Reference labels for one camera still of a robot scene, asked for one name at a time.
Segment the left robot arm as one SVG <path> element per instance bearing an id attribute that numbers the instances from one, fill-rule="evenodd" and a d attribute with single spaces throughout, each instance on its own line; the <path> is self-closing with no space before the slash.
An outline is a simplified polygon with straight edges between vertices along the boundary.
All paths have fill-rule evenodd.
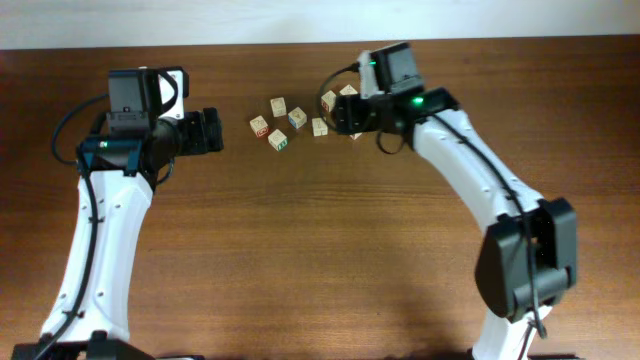
<path id="1" fill-rule="evenodd" d="M 129 342 L 128 299 L 136 246 L 159 172 L 176 158 L 223 149 L 214 108 L 161 117 L 139 131 L 96 124 L 76 149 L 78 215 L 63 282 L 35 343 L 15 359 L 146 359 Z"/>

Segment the red sided block rear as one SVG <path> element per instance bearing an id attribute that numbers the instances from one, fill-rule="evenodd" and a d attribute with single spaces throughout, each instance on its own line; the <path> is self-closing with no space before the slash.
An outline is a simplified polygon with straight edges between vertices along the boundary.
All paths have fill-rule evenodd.
<path id="1" fill-rule="evenodd" d="M 343 96 L 356 95 L 357 93 L 358 91 L 352 85 L 346 85 L 339 91 L 339 94 Z"/>

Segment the green sided number block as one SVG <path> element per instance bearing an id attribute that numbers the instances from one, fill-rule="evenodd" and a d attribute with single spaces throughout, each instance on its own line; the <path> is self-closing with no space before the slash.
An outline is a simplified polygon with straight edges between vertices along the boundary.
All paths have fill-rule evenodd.
<path id="1" fill-rule="evenodd" d="M 276 151 L 280 152 L 288 145 L 288 138 L 281 130 L 275 129 L 268 135 L 268 142 Z"/>

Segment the apple block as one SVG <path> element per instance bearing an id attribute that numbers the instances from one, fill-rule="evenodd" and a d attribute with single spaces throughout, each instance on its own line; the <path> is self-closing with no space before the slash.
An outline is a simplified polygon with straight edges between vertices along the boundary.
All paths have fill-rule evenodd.
<path id="1" fill-rule="evenodd" d="M 273 98 L 270 100 L 272 114 L 275 118 L 287 115 L 285 99 L 283 97 Z"/>

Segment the number six block red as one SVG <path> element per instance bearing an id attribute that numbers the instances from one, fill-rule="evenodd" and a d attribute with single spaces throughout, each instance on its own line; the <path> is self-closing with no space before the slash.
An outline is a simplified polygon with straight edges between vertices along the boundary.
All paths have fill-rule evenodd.
<path id="1" fill-rule="evenodd" d="M 321 96 L 321 106 L 328 113 L 331 113 L 333 111 L 335 101 L 336 94 L 332 90 L 327 91 L 324 95 Z"/>

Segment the elephant block red side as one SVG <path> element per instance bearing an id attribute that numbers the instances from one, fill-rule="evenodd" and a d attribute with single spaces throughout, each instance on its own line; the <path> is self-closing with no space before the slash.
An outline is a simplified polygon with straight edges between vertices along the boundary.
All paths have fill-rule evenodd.
<path id="1" fill-rule="evenodd" d="M 269 134 L 269 125 L 263 116 L 257 116 L 249 121 L 251 130 L 257 138 L 262 138 Z"/>

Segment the ice cream block blue side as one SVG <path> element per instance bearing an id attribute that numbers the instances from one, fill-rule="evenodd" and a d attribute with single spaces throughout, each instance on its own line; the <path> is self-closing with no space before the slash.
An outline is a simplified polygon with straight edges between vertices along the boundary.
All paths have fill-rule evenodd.
<path id="1" fill-rule="evenodd" d="M 300 129 L 307 123 L 307 115 L 300 107 L 296 107 L 288 113 L 288 120 L 295 129 Z"/>

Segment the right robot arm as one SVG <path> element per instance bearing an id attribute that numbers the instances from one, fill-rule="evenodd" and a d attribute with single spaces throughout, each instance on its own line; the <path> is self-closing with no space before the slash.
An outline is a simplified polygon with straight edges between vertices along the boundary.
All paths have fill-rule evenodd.
<path id="1" fill-rule="evenodd" d="M 447 180 L 484 240 L 475 283 L 487 306 L 475 359 L 526 359 L 543 319 L 577 282 L 577 216 L 520 180 L 474 130 L 444 88 L 408 97 L 340 95 L 338 131 L 402 136 Z"/>

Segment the plain wooden block blue side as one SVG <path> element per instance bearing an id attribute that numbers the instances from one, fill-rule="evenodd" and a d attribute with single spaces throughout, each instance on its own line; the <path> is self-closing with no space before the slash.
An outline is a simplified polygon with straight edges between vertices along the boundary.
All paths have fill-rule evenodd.
<path id="1" fill-rule="evenodd" d="M 313 118 L 312 132 L 314 137 L 326 136 L 328 134 L 326 122 L 322 118 Z"/>

